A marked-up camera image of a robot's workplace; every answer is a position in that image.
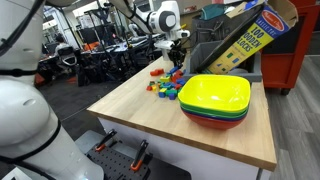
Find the plastic bowl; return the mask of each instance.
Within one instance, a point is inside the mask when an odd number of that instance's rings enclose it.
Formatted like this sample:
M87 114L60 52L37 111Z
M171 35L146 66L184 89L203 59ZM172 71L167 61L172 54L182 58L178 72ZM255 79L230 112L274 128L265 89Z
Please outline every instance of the plastic bowl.
M250 83L237 76L197 75L188 80L178 97L190 106L240 113L249 105Z
M210 116L210 115L206 115L206 114L200 114L200 113L188 111L186 109L183 109L182 107L181 107L181 110L186 112L186 113L188 113L188 114L192 114L192 115L195 115L195 116L200 116L200 117L210 118L210 119L220 120L220 121L229 121L229 122L239 121L239 120L241 120L241 119L243 119L243 118L245 118L247 116L247 112L243 116L240 116L240 117L237 117L237 118L225 118L225 117Z
M182 111L191 121L204 126L208 128L214 128L214 129L221 129L221 130L227 130L236 127L239 125L245 118L239 120L239 121L221 121L221 120L214 120L209 118L204 118L196 115L189 114L185 111Z
M218 117L218 118L226 118L226 119L235 119L235 118L241 118L242 116L244 116L245 114L247 114L248 112L248 109L246 111L244 111L242 114L239 114L239 115L233 115L233 116L230 116L230 115L221 115L221 114L213 114L213 113L206 113L206 112L201 112L201 111L195 111L193 109L189 109L189 108L186 108L184 106L180 106L183 110L186 110L186 111L190 111L192 113L196 113L196 114L202 114L202 115L206 115L206 116L211 116L211 117Z
M223 111L215 111L215 110L210 110L210 109L205 109L205 108L200 108L200 107L195 107L195 106L190 106L187 105L183 102L180 101L180 106L183 108L189 109L193 112L198 112L198 113L204 113L204 114L212 114L216 116L226 116L226 117L234 117L234 116L240 116L243 115L248 110L248 107L244 109L244 111L241 112L223 112Z

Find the red toy block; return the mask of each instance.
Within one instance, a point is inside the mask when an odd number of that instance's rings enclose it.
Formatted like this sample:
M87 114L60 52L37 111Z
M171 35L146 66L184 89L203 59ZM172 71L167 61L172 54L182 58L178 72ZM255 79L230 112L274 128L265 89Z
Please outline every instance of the red toy block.
M175 76L177 79L182 78L182 76L181 76L180 74L175 74L174 76Z
M158 75L164 74L164 70L162 68L161 69L156 69L155 71L158 71Z
M147 86L147 91L152 91L152 87L151 86Z
M171 77L171 81L176 83L177 82L177 78L173 76L173 77Z
M182 76L182 75L183 75L183 72L182 72L182 71L180 71L180 70L178 70L178 71L176 71L176 73L175 73L175 74L178 74L178 75Z
M174 87L176 90L179 90L181 88L181 84L177 84L175 87Z
M151 76L158 76L158 71L150 71Z

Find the wooden table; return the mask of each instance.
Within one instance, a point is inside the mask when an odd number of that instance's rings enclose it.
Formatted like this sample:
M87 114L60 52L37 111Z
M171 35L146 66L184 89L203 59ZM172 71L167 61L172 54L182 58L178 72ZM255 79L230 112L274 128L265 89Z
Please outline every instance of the wooden table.
M268 179L276 167L268 104L262 83L253 83L249 113L242 124L220 131L199 126L180 110L179 102L146 91L149 72L169 71L172 62L158 59L88 110L108 131L138 146L150 143L156 157L188 170L195 180Z

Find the red bowl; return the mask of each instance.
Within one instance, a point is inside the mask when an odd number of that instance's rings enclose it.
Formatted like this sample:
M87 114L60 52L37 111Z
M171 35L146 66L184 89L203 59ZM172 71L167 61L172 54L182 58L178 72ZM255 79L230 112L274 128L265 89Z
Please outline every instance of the red bowl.
M227 130L239 125L246 117L238 121L222 121L213 118L205 118L182 111L191 121L205 127Z

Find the yellow bowl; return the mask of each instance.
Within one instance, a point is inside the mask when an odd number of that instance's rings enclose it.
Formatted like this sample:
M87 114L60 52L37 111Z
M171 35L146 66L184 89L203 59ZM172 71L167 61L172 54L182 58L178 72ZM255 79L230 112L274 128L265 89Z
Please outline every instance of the yellow bowl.
M197 75L178 94L187 105L223 112L244 111L250 101L250 83L237 76Z

